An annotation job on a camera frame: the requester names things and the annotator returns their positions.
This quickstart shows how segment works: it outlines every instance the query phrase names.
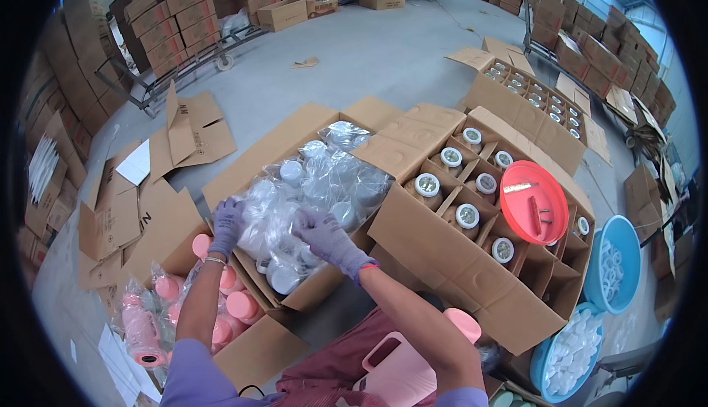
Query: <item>red plastic lid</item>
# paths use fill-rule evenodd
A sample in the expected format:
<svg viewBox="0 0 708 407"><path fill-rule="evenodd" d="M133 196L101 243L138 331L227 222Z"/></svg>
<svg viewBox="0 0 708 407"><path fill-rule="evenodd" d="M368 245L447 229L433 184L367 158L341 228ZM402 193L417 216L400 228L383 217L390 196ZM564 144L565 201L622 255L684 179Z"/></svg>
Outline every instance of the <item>red plastic lid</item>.
<svg viewBox="0 0 708 407"><path fill-rule="evenodd" d="M530 188L516 192L505 192L509 186L533 184ZM538 210L547 209L534 215L532 201ZM501 212L509 227L524 241L547 245L561 239L568 227L568 202L561 185L544 168L531 161L514 161L501 177L499 201ZM540 223L541 233L537 233L540 219L552 223Z"/></svg>

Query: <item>maroon pants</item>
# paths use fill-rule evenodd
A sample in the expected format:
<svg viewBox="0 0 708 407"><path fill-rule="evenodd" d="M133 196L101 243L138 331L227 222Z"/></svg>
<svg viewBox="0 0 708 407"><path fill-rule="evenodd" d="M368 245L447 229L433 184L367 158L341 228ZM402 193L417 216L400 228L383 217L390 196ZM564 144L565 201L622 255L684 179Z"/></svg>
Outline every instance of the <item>maroon pants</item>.
<svg viewBox="0 0 708 407"><path fill-rule="evenodd" d="M396 330L393 321L378 307L348 332L295 367L283 371L276 383L278 392L287 392L278 407L332 407L340 397L350 406L383 407L385 402L351 388L366 375L361 361L386 335ZM435 392L417 403L432 407Z"/></svg>

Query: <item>pink jug handle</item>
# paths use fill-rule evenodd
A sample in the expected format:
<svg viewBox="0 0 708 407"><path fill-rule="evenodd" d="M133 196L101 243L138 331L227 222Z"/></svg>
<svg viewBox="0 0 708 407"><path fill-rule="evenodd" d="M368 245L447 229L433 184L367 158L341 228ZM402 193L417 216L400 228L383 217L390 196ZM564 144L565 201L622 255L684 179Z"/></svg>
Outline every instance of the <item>pink jug handle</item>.
<svg viewBox="0 0 708 407"><path fill-rule="evenodd" d="M399 342L401 342L401 343L407 342L406 339L403 337L403 334L402 334L401 332L391 332L391 333L389 333L388 335L386 335L386 336L384 337L384 339L382 339L381 341L379 341L379 343L376 344L376 346L375 346L373 349L371 349L371 351L369 352L369 354L366 355L366 356L364 357L364 359L361 361L361 366L364 367L364 370L366 370L368 373L371 373L371 371L373 371L373 369L374 369L374 366L372 366L371 364L369 364L369 359L372 357L372 355L374 355L374 353L376 353L376 351L377 351L382 345L384 345L384 342L388 341L388 340L391 339L391 338L395 338L395 339L397 339L397 340L398 340Z"/></svg>

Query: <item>person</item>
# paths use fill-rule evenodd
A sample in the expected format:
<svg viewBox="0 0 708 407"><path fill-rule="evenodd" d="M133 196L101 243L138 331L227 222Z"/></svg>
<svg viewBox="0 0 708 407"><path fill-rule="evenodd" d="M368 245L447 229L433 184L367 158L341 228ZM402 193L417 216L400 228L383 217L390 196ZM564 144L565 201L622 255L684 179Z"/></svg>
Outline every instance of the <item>person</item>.
<svg viewBox="0 0 708 407"><path fill-rule="evenodd" d="M354 392L365 375L362 359L386 334L398 331L435 370L437 391L418 406L487 406L480 357L473 344L436 307L390 278L351 242L331 214L300 209L292 233L372 297L377 307L323 350L286 369L278 393L241 398L212 360L219 278L245 223L243 202L229 198L213 212L214 241L182 305L161 406L385 406Z"/></svg>

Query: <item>purple glove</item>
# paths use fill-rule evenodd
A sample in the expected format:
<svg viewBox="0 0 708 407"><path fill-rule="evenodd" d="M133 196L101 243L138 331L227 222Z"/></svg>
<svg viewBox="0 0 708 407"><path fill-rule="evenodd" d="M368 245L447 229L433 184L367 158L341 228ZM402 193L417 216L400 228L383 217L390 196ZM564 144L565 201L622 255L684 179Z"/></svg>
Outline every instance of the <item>purple glove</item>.
<svg viewBox="0 0 708 407"><path fill-rule="evenodd" d="M221 201L214 209L214 241L209 246L209 253L223 253L228 260L246 227L243 222L243 206L243 201L231 197Z"/></svg>
<svg viewBox="0 0 708 407"><path fill-rule="evenodd" d="M297 210L292 233L310 245L310 251L354 280L359 287L359 269L370 262L378 265L349 239L335 217L325 212Z"/></svg>

